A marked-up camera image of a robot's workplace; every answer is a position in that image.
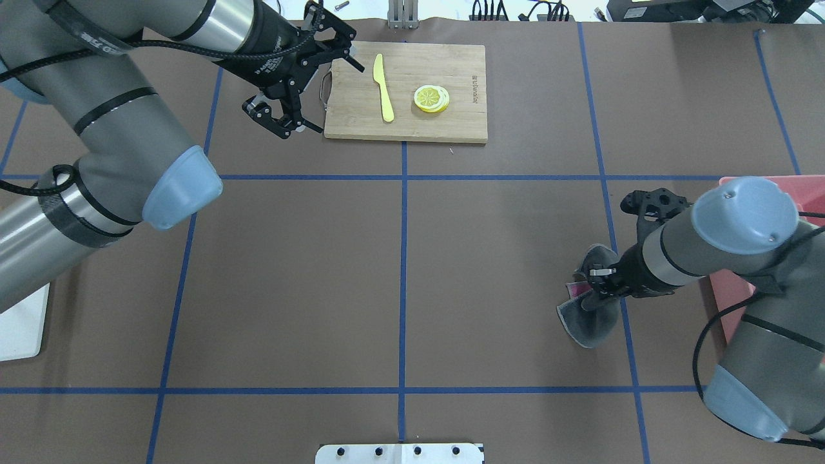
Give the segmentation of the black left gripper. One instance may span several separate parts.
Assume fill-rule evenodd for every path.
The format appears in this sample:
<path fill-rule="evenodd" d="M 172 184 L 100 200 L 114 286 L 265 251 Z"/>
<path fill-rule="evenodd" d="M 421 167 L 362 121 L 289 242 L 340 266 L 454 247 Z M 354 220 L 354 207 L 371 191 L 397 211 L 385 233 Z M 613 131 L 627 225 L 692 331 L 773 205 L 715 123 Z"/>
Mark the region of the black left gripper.
<path fill-rule="evenodd" d="M 242 78 L 258 92 L 242 109 L 253 122 L 283 140 L 305 129 L 321 133 L 320 126 L 304 117 L 301 96 L 323 64 L 345 61 L 359 73 L 365 70 L 353 57 L 355 37 L 356 30 L 322 1 L 306 3 L 301 24 L 290 23 L 256 1 L 251 34 L 242 50 L 257 59 L 242 65 Z"/>

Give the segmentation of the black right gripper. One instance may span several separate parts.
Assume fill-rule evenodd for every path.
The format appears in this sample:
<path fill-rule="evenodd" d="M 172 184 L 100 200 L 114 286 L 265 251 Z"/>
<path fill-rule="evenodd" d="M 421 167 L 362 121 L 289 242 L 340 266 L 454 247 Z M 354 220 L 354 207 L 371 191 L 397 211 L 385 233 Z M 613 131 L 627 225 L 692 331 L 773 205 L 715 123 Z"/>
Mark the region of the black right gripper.
<path fill-rule="evenodd" d="M 664 282 L 643 261 L 642 246 L 632 246 L 622 256 L 609 247 L 592 246 L 581 262 L 580 274 L 592 288 L 592 294 L 581 303 L 586 311 L 595 311 L 628 296 L 664 295 Z"/>

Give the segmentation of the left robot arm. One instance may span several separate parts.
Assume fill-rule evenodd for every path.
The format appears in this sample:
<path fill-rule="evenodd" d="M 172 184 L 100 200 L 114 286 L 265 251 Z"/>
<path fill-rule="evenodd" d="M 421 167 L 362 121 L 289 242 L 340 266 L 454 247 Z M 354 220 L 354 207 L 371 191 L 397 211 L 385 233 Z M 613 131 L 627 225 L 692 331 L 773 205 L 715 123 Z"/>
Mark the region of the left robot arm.
<path fill-rule="evenodd" d="M 356 30 L 309 1 L 300 26 L 262 1 L 3 1 L 2 86 L 50 104 L 88 148 L 2 211 L 2 310 L 147 222 L 170 229 L 223 191 L 203 147 L 130 59 L 142 47 L 215 62 L 258 90 L 245 114 L 285 140 L 321 127 L 300 96 Z"/>

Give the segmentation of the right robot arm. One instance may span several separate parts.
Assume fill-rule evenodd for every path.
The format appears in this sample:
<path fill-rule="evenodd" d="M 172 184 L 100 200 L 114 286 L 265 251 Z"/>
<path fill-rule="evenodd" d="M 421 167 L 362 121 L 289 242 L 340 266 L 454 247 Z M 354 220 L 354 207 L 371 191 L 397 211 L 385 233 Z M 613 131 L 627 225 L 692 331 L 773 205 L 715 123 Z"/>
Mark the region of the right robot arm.
<path fill-rule="evenodd" d="M 763 441 L 823 449 L 823 228 L 766 177 L 735 177 L 689 202 L 636 190 L 636 243 L 622 255 L 590 246 L 576 270 L 589 288 L 559 305 L 580 346 L 617 324 L 621 300 L 672 295 L 728 270 L 754 293 L 714 315 L 692 356 L 695 389 L 711 414 Z"/>

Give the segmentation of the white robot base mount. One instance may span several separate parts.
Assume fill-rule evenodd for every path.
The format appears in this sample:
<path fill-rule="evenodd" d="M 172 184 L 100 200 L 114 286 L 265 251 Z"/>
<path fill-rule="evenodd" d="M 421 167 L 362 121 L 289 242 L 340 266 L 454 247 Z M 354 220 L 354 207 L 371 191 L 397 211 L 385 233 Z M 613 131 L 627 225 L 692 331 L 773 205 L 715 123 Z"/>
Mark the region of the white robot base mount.
<path fill-rule="evenodd" d="M 329 444 L 319 447 L 315 463 L 484 463 L 475 443 Z"/>

